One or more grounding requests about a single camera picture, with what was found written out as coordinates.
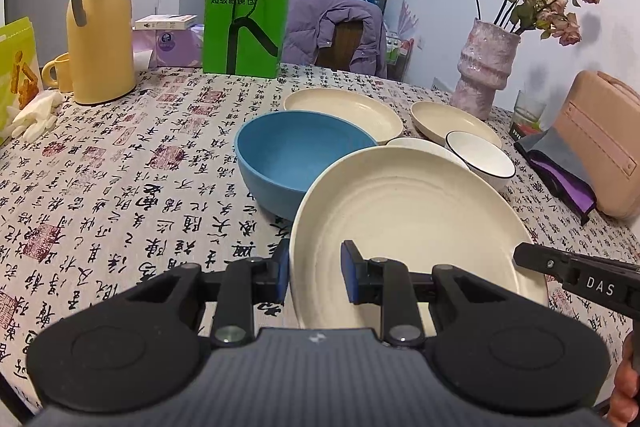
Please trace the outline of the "person right hand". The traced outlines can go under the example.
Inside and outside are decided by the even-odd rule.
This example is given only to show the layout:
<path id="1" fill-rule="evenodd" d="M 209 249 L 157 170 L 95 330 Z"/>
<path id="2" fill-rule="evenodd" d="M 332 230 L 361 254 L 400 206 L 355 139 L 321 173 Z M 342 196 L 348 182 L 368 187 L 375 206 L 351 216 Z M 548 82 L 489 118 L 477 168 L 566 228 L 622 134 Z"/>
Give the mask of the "person right hand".
<path id="1" fill-rule="evenodd" d="M 632 367 L 634 356 L 634 333 L 630 333 L 623 344 L 622 361 L 616 369 L 610 408 L 606 419 L 612 426 L 627 427 L 639 417 L 639 373 Z"/>

